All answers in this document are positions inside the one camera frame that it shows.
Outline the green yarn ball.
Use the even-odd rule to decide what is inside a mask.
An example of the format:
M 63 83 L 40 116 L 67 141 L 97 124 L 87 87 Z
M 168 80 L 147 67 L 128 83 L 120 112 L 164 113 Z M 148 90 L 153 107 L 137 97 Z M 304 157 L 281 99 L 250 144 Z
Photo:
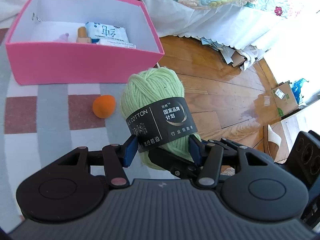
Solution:
M 151 68 L 129 77 L 120 98 L 120 111 L 131 132 L 137 136 L 141 161 L 159 169 L 148 156 L 161 148 L 192 160 L 189 135 L 200 136 L 184 98 L 184 87 L 168 68 Z

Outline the white blue tissue pack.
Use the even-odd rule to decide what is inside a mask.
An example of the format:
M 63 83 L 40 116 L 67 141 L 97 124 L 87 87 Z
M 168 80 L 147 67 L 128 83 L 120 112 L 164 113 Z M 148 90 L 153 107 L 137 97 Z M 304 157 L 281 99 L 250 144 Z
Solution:
M 100 39 L 104 38 L 129 43 L 126 30 L 123 27 L 87 22 L 85 28 L 87 30 L 87 36 L 91 38 L 93 43 L 97 43 Z

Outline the white slipper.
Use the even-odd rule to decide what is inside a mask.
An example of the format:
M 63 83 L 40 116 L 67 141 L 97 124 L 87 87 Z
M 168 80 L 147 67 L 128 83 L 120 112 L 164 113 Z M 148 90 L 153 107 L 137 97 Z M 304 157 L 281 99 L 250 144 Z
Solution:
M 270 125 L 267 126 L 267 141 L 266 141 L 266 150 L 267 153 L 275 160 L 278 154 L 281 137 L 273 131 Z

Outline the orange makeup sponge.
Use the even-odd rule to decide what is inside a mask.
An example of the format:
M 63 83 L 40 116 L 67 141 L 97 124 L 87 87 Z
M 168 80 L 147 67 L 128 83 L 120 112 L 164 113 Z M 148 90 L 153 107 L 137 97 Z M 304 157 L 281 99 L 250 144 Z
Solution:
M 114 96 L 102 95 L 93 101 L 92 111 L 101 118 L 106 119 L 110 117 L 116 109 L 116 100 Z

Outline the cardboard box green print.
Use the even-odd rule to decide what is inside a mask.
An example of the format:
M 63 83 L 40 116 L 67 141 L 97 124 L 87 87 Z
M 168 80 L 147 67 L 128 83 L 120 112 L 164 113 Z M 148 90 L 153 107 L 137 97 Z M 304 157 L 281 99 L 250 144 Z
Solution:
M 289 81 L 272 89 L 272 95 L 276 102 L 280 117 L 290 114 L 298 109 L 298 103 L 290 87 Z

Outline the blue plastic bag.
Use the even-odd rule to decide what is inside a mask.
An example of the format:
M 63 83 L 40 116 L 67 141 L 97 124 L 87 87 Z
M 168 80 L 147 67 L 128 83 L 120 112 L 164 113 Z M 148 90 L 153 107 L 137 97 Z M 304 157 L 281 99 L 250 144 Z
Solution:
M 309 81 L 306 80 L 305 78 L 301 78 L 291 84 L 291 90 L 293 92 L 293 95 L 295 97 L 296 102 L 299 105 L 301 103 L 303 103 L 304 95 L 302 94 L 302 88 L 303 88 L 304 83 L 306 83 L 306 82 L 309 83 Z

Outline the papers under bed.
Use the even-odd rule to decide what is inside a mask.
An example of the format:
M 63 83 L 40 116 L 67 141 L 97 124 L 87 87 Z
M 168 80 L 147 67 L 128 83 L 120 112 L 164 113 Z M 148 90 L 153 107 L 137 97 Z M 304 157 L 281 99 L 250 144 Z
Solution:
M 258 59 L 259 50 L 251 45 L 246 46 L 244 49 L 235 49 L 204 37 L 200 38 L 200 41 L 202 45 L 219 52 L 225 63 L 232 67 L 239 67 L 242 71 L 251 67 Z

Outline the clear wipes packet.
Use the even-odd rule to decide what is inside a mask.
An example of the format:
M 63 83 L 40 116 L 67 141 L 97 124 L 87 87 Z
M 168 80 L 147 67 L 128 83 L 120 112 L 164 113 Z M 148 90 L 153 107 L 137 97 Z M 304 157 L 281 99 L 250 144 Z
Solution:
M 131 48 L 136 49 L 136 46 L 132 43 L 124 42 L 124 41 L 118 41 L 118 40 L 112 40 L 109 38 L 102 38 L 100 39 L 97 44 L 103 45 L 103 46 L 112 46 L 112 47 L 120 47 L 120 48 Z

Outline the gold foundation bottle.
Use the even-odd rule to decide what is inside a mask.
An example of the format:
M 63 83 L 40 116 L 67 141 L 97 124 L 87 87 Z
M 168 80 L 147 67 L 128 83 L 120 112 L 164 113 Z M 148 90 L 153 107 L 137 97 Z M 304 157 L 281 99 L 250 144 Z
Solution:
M 77 36 L 76 42 L 77 43 L 92 43 L 91 38 L 87 36 L 87 30 L 85 27 L 80 27 L 78 29 L 78 36 Z

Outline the purple plush toy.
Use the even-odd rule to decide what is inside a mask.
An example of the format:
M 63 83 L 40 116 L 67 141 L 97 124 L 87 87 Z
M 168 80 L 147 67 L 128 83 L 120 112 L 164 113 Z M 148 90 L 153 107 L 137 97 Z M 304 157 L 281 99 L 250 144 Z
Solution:
M 61 34 L 54 42 L 68 42 L 69 41 L 69 33 Z

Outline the pink cardboard box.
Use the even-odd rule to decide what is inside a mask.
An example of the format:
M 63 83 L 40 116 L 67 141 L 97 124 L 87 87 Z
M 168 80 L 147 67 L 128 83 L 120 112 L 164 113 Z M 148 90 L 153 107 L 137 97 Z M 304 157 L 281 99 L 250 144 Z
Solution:
M 90 22 L 111 33 L 124 28 L 129 45 L 82 41 L 78 30 Z M 5 47 L 20 85 L 125 83 L 164 55 L 138 0 L 28 0 L 8 31 Z

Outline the white bed skirt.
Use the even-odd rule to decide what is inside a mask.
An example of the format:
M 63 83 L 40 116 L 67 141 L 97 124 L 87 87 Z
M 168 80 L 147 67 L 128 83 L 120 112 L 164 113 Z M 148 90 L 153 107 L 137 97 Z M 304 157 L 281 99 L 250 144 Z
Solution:
M 11 22 L 21 12 L 28 0 L 1 0 L 1 22 Z M 156 29 L 159 40 L 164 36 L 204 37 L 236 49 L 258 46 L 260 38 L 272 26 L 271 18 L 260 19 L 260 11 L 223 5 L 207 12 L 194 12 L 182 16 L 152 16 L 145 0 L 148 15 Z

